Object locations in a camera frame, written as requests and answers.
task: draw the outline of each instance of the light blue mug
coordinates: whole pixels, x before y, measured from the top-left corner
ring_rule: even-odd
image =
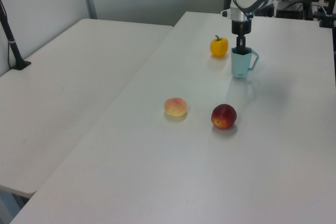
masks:
[[[250,68],[252,55],[255,55],[257,58],[255,59],[252,67]],[[231,71],[234,77],[246,77],[248,71],[252,71],[258,60],[259,54],[253,51],[252,48],[246,47],[245,51],[242,54],[237,53],[237,48],[232,48],[231,50],[231,59],[232,66]]]

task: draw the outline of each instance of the peach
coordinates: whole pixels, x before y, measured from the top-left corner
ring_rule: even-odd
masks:
[[[187,103],[181,98],[170,98],[164,103],[164,111],[173,117],[183,116],[187,111]]]

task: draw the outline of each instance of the table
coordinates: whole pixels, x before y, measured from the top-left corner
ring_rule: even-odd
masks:
[[[336,91],[331,30],[255,17],[246,79],[213,58],[231,21],[186,13],[30,199],[20,223],[334,223]],[[187,117],[164,115],[167,98]],[[238,113],[214,128],[221,103]]]
[[[31,197],[171,31],[83,19],[0,78],[0,189]]]

